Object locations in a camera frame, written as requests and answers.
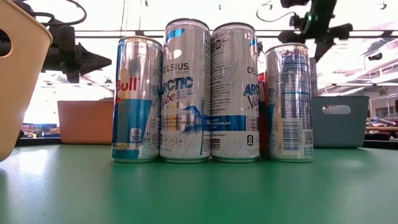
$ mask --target aluminum can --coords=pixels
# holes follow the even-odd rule
[[[254,28],[233,22],[211,37],[211,156],[253,162],[259,156],[259,85]]]
[[[283,44],[266,52],[270,159],[313,159],[310,67],[307,47]]]
[[[160,155],[166,162],[204,162],[210,156],[211,36],[195,19],[166,27]]]
[[[318,72],[317,61],[310,58],[310,76],[311,76],[311,96],[318,96]]]
[[[116,62],[112,158],[149,162],[159,155],[162,45],[123,37]]]

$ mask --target table surface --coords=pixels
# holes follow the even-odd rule
[[[396,223],[398,151],[317,149],[306,164],[117,164],[110,146],[16,148],[0,223]]]

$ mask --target can lid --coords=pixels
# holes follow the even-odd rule
[[[170,22],[166,25],[166,28],[167,28],[169,25],[171,25],[172,23],[178,22],[178,21],[193,21],[193,22],[199,22],[199,23],[205,25],[205,27],[206,27],[208,30],[210,30],[209,26],[208,26],[205,22],[200,21],[200,20],[198,20],[198,19],[191,19],[191,18],[179,18],[179,19],[174,19],[174,20],[170,21]]]
[[[276,46],[271,47],[270,49],[268,49],[267,51],[264,52],[264,54],[270,52],[271,50],[274,50],[278,47],[285,47],[285,46],[300,46],[300,47],[305,47],[308,50],[308,47],[305,44],[302,43],[287,43],[287,44],[279,44]]]
[[[244,22],[227,22],[227,23],[225,23],[225,24],[222,24],[222,25],[216,27],[216,28],[213,30],[213,33],[214,33],[217,29],[219,29],[219,28],[221,28],[221,27],[224,27],[224,26],[229,26],[229,25],[242,25],[242,26],[247,26],[247,27],[250,27],[253,31],[256,31],[252,25],[247,24],[247,23],[244,23]]]
[[[155,39],[152,39],[152,38],[150,38],[150,37],[139,36],[139,35],[132,35],[132,36],[125,36],[125,37],[122,37],[122,38],[120,38],[119,43],[120,43],[122,40],[131,39],[131,38],[150,40],[150,41],[154,42],[155,44],[158,44],[158,45],[160,46],[160,48],[163,48],[163,45],[162,45],[159,41],[157,41],[157,40],[155,40]]]

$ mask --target orange bin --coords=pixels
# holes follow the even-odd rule
[[[64,144],[111,144],[113,101],[58,101]]]

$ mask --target gray plastic bin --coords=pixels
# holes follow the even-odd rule
[[[368,96],[312,97],[314,148],[358,148],[365,139]],[[325,105],[347,105],[349,114],[325,114]]]

